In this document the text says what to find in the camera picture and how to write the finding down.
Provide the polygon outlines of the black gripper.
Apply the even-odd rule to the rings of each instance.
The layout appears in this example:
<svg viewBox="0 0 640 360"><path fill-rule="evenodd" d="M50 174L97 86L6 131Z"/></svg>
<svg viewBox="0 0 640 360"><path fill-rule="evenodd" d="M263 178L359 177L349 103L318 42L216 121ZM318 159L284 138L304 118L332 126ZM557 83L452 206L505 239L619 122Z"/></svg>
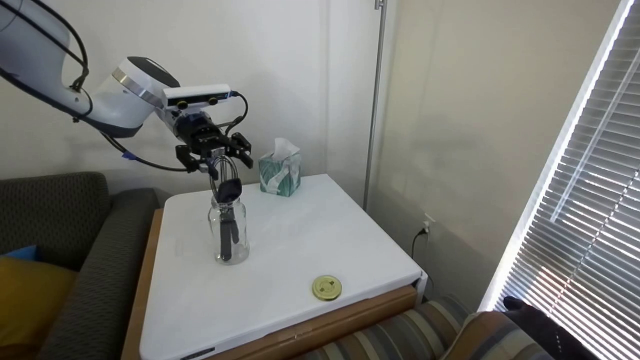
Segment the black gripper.
<svg viewBox="0 0 640 360"><path fill-rule="evenodd" d="M218 171L212 164L214 148L230 148L230 155L245 168L254 167L251 144L240 133L225 138L206 112L180 116L174 131L180 141L176 147L176 159L188 173L199 171L218 178Z"/></svg>

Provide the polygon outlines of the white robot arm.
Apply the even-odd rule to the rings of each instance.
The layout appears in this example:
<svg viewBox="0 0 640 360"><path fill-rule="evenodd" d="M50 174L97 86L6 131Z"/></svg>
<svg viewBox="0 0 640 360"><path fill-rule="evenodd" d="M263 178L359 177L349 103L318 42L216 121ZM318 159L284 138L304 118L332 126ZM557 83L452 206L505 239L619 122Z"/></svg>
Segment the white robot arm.
<svg viewBox="0 0 640 360"><path fill-rule="evenodd" d="M176 159L182 167L167 167L167 173L218 177L235 161L254 167L251 144L235 133L249 111L242 93L227 84L182 86L148 56L125 56L89 93L86 47L43 0L0 0L0 76L74 122L96 128L128 161L156 167L122 144L156 115L180 141Z"/></svg>

